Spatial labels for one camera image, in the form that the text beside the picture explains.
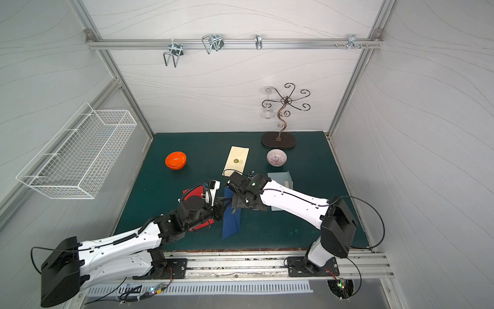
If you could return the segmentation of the light blue envelope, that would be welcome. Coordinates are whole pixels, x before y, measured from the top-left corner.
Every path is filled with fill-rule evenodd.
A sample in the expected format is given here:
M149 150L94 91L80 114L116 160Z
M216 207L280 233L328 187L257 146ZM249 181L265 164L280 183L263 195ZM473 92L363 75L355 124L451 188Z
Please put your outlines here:
M280 185L283 185L284 187L293 189L293 180L289 171L268 173L268 177L270 177L273 181L276 181Z

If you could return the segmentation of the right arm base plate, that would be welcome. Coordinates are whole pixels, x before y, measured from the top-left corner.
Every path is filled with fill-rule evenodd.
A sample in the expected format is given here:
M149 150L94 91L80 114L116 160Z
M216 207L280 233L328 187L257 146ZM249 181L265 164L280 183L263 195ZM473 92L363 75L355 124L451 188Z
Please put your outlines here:
M286 257L284 266L288 269L288 275L291 278L338 277L340 275L336 257L330 258L322 267L316 266L306 257Z

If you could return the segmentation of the dark blue envelope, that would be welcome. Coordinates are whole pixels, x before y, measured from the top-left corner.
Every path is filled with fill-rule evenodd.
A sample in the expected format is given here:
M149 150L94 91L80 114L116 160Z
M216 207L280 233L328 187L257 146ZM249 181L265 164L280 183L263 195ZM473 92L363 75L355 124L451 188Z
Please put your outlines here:
M225 197L232 198L233 192L229 188L225 188ZM231 204L225 210L223 219L223 240L237 233L241 227L241 210L238 209L235 214L232 214Z

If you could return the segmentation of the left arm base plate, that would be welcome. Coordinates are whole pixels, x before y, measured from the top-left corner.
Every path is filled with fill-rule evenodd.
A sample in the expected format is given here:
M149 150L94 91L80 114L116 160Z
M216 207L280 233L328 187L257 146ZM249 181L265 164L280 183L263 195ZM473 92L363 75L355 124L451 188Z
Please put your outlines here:
M165 280L184 279L188 260L185 258L166 259L158 266L152 265L151 269L142 276L133 276L134 280Z

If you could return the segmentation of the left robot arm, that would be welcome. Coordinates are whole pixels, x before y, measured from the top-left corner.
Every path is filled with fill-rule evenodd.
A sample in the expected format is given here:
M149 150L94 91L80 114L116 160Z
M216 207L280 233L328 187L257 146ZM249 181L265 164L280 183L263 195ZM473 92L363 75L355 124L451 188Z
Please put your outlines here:
M182 200L176 210L153 217L140 228L93 241L64 239L41 265L41 306L60 305L104 281L163 278L168 262L161 248L210 220L222 220L230 202L225 197L192 196Z

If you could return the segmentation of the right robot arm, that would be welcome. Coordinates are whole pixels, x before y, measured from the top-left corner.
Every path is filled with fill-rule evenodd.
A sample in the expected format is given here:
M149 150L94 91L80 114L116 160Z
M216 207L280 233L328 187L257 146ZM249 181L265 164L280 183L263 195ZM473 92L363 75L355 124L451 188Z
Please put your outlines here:
M320 231L306 253L307 267L321 269L331 258L346 259L358 223L349 206L341 198L317 198L285 187L272 178L253 176L228 169L227 187L233 191L234 208L268 211L272 207L301 218Z

